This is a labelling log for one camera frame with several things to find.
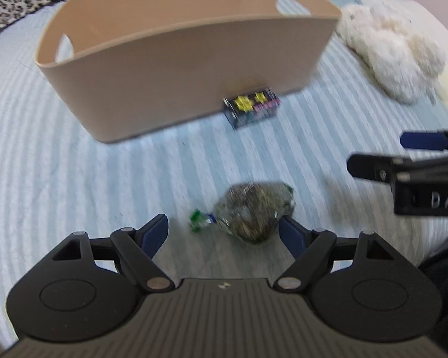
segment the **plastic bag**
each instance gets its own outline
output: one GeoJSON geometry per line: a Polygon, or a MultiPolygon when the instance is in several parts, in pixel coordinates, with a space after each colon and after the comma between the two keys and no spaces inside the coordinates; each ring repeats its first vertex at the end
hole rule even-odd
{"type": "Polygon", "coordinates": [[[238,184],[218,200],[213,214],[196,210],[191,215],[191,228],[198,232],[216,223],[243,241],[260,243],[276,231],[281,217],[292,215],[293,194],[292,187],[282,182],[238,184]]]}

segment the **small black box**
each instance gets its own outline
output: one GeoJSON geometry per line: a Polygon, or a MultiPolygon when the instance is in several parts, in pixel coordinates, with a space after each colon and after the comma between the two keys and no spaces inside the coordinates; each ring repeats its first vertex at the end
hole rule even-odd
{"type": "Polygon", "coordinates": [[[234,129],[276,115],[280,99],[269,87],[224,99],[224,113],[234,129]]]}

